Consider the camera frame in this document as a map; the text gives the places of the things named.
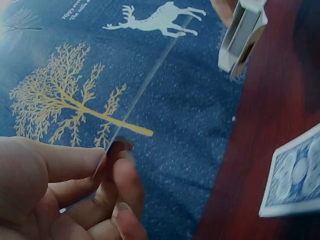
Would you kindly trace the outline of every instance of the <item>wooden table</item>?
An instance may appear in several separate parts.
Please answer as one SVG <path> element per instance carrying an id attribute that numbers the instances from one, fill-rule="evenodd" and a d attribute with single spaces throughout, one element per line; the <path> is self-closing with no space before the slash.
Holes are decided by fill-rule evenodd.
<path id="1" fill-rule="evenodd" d="M 320 1 L 268 0 L 195 240 L 320 239 L 320 215 L 260 218 L 276 148 L 320 123 Z"/>

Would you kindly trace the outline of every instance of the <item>gold tree print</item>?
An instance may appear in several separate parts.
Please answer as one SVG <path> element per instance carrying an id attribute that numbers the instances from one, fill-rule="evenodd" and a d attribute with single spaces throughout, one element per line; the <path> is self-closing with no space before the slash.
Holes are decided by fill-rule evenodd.
<path id="1" fill-rule="evenodd" d="M 49 126 L 57 123 L 58 128 L 49 139 L 49 143 L 53 144 L 60 140 L 65 129 L 68 128 L 71 132 L 71 146 L 79 146 L 81 142 L 79 125 L 86 122 L 86 115 L 105 121 L 100 125 L 101 129 L 97 131 L 97 136 L 94 138 L 96 147 L 105 147 L 109 143 L 108 134 L 111 124 L 146 136 L 153 135 L 153 131 L 149 129 L 111 117 L 119 106 L 120 96 L 127 88 L 126 84 L 110 93 L 104 105 L 104 112 L 98 112 L 86 106 L 88 101 L 96 98 L 94 92 L 96 81 L 105 67 L 101 63 L 95 64 L 90 76 L 80 87 L 78 82 L 83 78 L 80 72 L 89 51 L 90 47 L 84 43 L 77 46 L 65 43 L 56 47 L 56 54 L 53 53 L 50 56 L 46 67 L 34 70 L 10 91 L 10 99 L 16 100 L 11 107 L 13 114 L 16 115 L 14 128 L 18 136 L 39 141 L 48 133 Z M 76 99 L 76 93 L 80 93 L 81 100 Z M 58 121 L 63 109 L 73 110 L 74 114 L 68 119 Z"/>

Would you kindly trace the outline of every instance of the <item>blue playing card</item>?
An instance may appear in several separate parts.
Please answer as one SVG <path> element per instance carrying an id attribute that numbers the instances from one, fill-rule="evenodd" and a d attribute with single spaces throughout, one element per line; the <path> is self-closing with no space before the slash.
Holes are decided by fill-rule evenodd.
<path id="1" fill-rule="evenodd" d="M 320 210 L 320 124 L 278 148 L 272 157 L 260 217 Z"/>

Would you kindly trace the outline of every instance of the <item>blue fabric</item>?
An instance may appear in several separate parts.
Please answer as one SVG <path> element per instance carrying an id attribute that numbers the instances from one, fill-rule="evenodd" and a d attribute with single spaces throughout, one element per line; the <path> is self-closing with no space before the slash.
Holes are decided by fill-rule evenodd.
<path id="1" fill-rule="evenodd" d="M 92 88 L 95 98 L 86 103 L 87 108 L 103 113 L 111 92 L 126 84 L 119 106 L 111 115 L 122 120 L 139 87 L 174 40 L 159 30 L 102 28 L 125 22 L 122 5 L 134 6 L 133 15 L 141 20 L 150 17 L 165 0 L 91 0 L 75 19 L 69 20 L 71 16 L 62 19 L 76 2 L 19 0 L 1 5 L 0 129 L 3 136 L 17 134 L 14 126 L 19 113 L 13 115 L 12 108 L 17 98 L 10 99 L 9 93 L 34 70 L 46 68 L 50 56 L 57 55 L 56 47 L 65 43 L 73 47 L 81 43 L 90 46 L 78 74 L 83 76 L 78 82 L 79 89 L 95 64 L 105 65 L 96 87 Z M 83 3 L 86 1 L 79 2 L 75 12 Z M 219 46 L 225 29 L 210 1 L 177 0 L 174 5 L 206 12 L 206 16 L 195 12 L 202 21 L 192 18 L 186 27 L 198 35 L 187 33 L 176 39 L 126 120 L 153 131 L 153 136 L 127 128 L 119 133 L 134 142 L 133 155 L 146 191 L 142 222 L 152 240 L 192 238 L 225 152 L 242 90 L 239 80 L 244 78 L 232 81 L 228 73 L 218 69 Z M 182 26 L 188 18 L 179 15 L 174 22 Z M 81 102 L 80 91 L 74 99 Z M 64 108 L 57 122 L 75 114 L 74 109 Z M 94 147 L 100 125 L 107 122 L 92 114 L 84 115 L 86 122 L 78 127 L 81 142 L 76 146 Z M 40 141 L 48 143 L 58 127 L 52 123 Z M 109 140 L 116 130 L 117 126 L 110 124 Z M 71 133 L 66 128 L 54 144 L 71 146 Z"/>

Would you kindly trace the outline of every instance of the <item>deer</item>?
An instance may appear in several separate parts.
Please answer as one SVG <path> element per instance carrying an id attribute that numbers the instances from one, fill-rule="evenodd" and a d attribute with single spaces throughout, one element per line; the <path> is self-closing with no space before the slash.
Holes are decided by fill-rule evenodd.
<path id="1" fill-rule="evenodd" d="M 173 21 L 176 20 L 179 15 L 189 15 L 199 21 L 202 21 L 201 17 L 194 13 L 199 13 L 203 16 L 206 16 L 206 12 L 204 10 L 193 7 L 179 8 L 174 5 L 173 1 L 167 1 L 164 5 L 158 7 L 150 17 L 143 20 L 136 20 L 135 16 L 133 16 L 133 12 L 135 10 L 134 6 L 123 5 L 122 7 L 122 14 L 125 15 L 123 18 L 127 22 L 119 22 L 116 26 L 108 23 L 106 26 L 102 27 L 103 29 L 116 30 L 131 28 L 145 32 L 159 30 L 164 36 L 172 38 L 179 38 L 185 36 L 187 33 L 197 36 L 197 31 L 184 28 L 173 23 Z M 174 29 L 178 32 L 169 32 L 168 29 Z"/>

